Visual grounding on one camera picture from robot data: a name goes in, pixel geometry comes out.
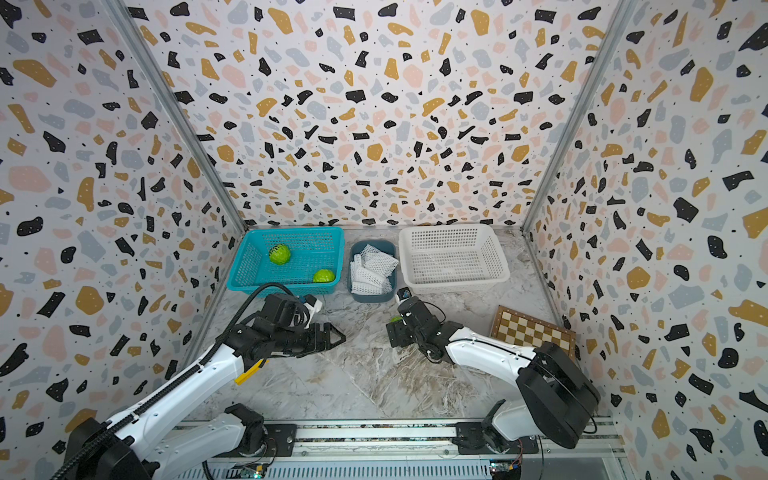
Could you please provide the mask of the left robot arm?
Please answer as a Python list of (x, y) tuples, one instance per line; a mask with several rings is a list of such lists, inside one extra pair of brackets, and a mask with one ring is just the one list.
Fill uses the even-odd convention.
[(89, 419), (69, 436), (56, 479), (168, 479), (209, 459), (233, 452), (276, 456), (264, 417), (234, 404), (208, 423), (173, 435), (200, 404), (234, 383), (241, 385), (273, 358), (303, 358), (343, 344), (333, 324), (316, 323), (322, 308), (312, 295), (299, 297), (269, 284), (262, 308), (247, 311), (251, 294), (214, 343), (192, 364), (133, 406), (99, 422)]

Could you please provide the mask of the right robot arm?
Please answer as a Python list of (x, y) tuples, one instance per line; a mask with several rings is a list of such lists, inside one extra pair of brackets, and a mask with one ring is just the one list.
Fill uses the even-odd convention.
[(582, 435), (594, 434), (600, 395), (569, 355), (545, 341), (539, 347), (520, 347), (480, 335), (447, 319), (440, 320), (428, 304), (407, 288), (397, 292), (399, 317), (387, 325), (390, 345), (417, 347), (433, 364), (443, 362), (489, 374), (520, 392), (523, 403), (494, 404), (477, 433), (460, 433), (462, 448), (510, 452), (524, 437), (545, 437), (573, 449)]

